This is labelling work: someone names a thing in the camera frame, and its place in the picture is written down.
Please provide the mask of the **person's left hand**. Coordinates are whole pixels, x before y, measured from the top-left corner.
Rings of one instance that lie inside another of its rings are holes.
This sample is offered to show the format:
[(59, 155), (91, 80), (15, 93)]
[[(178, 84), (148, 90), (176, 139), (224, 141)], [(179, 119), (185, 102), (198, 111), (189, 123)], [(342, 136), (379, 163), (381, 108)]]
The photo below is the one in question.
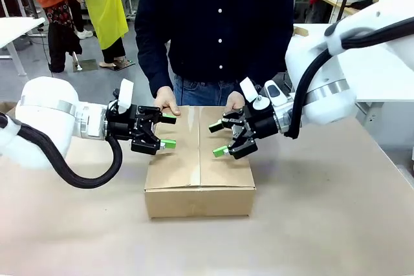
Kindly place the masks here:
[(231, 92), (226, 101), (224, 112), (230, 112), (233, 110), (241, 109), (245, 105), (245, 99), (240, 92)]

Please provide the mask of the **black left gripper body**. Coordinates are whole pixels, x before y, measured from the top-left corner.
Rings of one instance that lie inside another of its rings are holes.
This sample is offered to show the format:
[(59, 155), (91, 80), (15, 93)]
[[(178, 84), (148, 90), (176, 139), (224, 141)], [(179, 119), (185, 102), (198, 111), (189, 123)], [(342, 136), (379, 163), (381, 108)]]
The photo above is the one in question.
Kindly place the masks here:
[(106, 137), (115, 140), (136, 140), (139, 138), (138, 130), (135, 128), (137, 119), (137, 105), (132, 105), (124, 113), (118, 111), (118, 104), (109, 104), (105, 113)]

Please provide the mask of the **person's right hand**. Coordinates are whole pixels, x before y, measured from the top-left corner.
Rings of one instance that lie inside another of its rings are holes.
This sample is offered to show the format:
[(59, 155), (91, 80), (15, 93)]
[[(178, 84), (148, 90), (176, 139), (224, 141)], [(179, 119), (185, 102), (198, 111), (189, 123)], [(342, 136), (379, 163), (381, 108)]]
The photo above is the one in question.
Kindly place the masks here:
[(169, 109), (175, 116), (180, 115), (175, 95), (169, 86), (163, 86), (158, 89), (154, 106), (159, 107), (161, 110)]

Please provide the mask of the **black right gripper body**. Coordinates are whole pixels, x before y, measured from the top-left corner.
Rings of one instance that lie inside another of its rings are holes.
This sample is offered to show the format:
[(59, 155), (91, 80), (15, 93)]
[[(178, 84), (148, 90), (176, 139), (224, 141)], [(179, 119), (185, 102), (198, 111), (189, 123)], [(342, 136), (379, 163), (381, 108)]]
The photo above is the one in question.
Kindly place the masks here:
[(245, 105), (243, 112), (253, 139), (263, 139), (279, 132), (274, 108), (270, 103), (261, 110), (254, 109), (253, 104), (249, 103)]

